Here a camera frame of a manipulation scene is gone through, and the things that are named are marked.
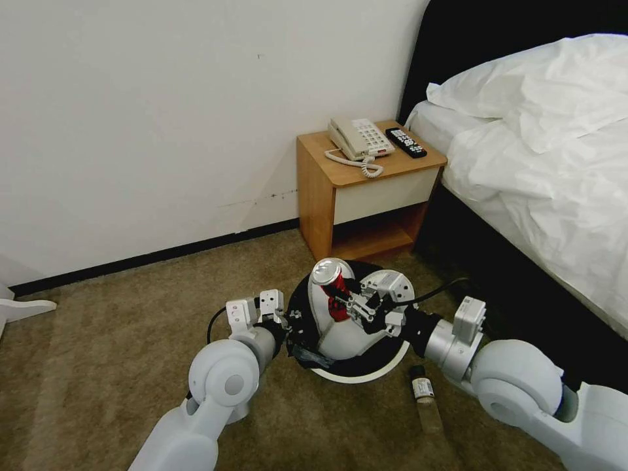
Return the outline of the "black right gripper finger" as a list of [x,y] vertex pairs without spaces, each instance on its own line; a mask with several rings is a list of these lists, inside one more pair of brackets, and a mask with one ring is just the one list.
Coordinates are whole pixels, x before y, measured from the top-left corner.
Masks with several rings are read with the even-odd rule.
[[329,315],[335,323],[351,321],[357,325],[365,334],[376,334],[382,332],[384,336],[390,337],[389,326],[385,317],[391,312],[390,308],[378,308],[374,311],[361,311],[360,309],[348,309],[345,305],[332,305],[329,307]]
[[346,308],[349,301],[360,301],[370,309],[379,307],[383,295],[376,289],[376,284],[372,280],[358,281],[353,278],[337,278],[324,286],[324,293],[327,295],[327,306],[329,310],[342,310]]

